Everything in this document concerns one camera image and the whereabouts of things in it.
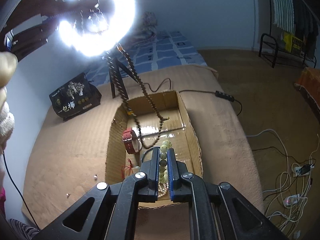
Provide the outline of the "gloved left hand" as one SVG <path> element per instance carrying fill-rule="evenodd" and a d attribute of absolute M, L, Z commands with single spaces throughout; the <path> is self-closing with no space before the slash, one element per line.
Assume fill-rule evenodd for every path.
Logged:
<path fill-rule="evenodd" d="M 7 84 L 13 77 L 18 64 L 17 57 L 10 52 L 1 52 L 1 152 L 6 148 L 7 141 L 15 126 L 14 115 L 10 112 L 7 102 Z"/>

